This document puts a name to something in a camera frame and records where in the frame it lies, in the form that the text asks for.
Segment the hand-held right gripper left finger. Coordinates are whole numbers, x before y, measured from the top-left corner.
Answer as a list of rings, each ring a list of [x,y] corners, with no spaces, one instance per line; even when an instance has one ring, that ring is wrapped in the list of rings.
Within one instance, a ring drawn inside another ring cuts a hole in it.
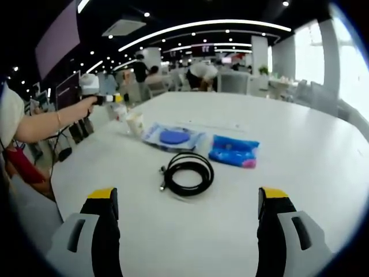
[[[60,276],[121,276],[117,188],[91,193],[52,237],[47,261]]]

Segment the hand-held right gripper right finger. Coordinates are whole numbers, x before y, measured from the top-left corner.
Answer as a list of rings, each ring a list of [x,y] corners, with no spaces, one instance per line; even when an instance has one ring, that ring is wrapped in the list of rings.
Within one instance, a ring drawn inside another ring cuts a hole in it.
[[[323,229],[280,189],[258,191],[256,276],[317,276],[332,260]]]

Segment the person's left hand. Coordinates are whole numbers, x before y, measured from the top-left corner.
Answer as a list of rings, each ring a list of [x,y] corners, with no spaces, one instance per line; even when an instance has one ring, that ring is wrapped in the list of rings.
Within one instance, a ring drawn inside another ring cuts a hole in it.
[[[74,113],[77,119],[87,117],[93,110],[94,105],[97,103],[96,96],[90,96],[82,99],[74,106]]]

